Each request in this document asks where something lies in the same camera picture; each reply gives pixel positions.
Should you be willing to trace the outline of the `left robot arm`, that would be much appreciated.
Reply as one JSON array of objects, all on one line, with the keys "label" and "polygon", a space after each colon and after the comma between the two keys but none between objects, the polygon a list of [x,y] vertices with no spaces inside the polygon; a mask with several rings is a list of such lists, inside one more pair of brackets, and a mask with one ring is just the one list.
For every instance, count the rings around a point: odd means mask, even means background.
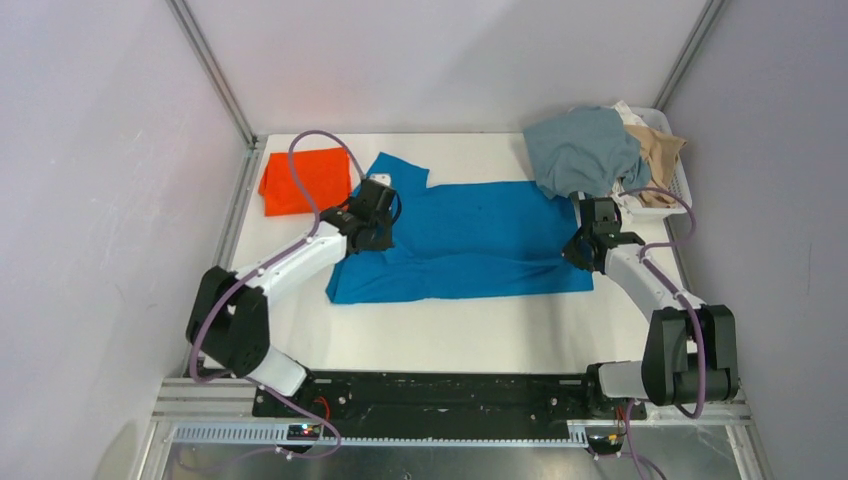
[{"label": "left robot arm", "polygon": [[321,212],[295,240],[241,269],[210,268],[202,277],[186,329],[192,355],[202,354],[236,378],[277,392],[292,416],[314,406],[307,367],[271,342],[270,312],[290,291],[320,271],[362,252],[393,246],[402,203],[387,174],[372,175],[341,205]]}]

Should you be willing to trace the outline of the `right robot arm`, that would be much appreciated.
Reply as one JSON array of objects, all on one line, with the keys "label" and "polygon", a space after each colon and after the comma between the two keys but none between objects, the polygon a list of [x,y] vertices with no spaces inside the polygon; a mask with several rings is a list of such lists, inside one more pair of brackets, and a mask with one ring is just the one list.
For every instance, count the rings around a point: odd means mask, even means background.
[{"label": "right robot arm", "polygon": [[579,203],[580,225],[562,250],[572,266],[618,285],[648,322],[638,361],[588,367],[595,381],[580,394],[584,410],[598,418],[621,399],[675,406],[690,418],[709,402],[729,401],[739,391],[736,321],[725,305],[709,305],[674,281],[653,259],[652,247],[622,227],[611,198]]}]

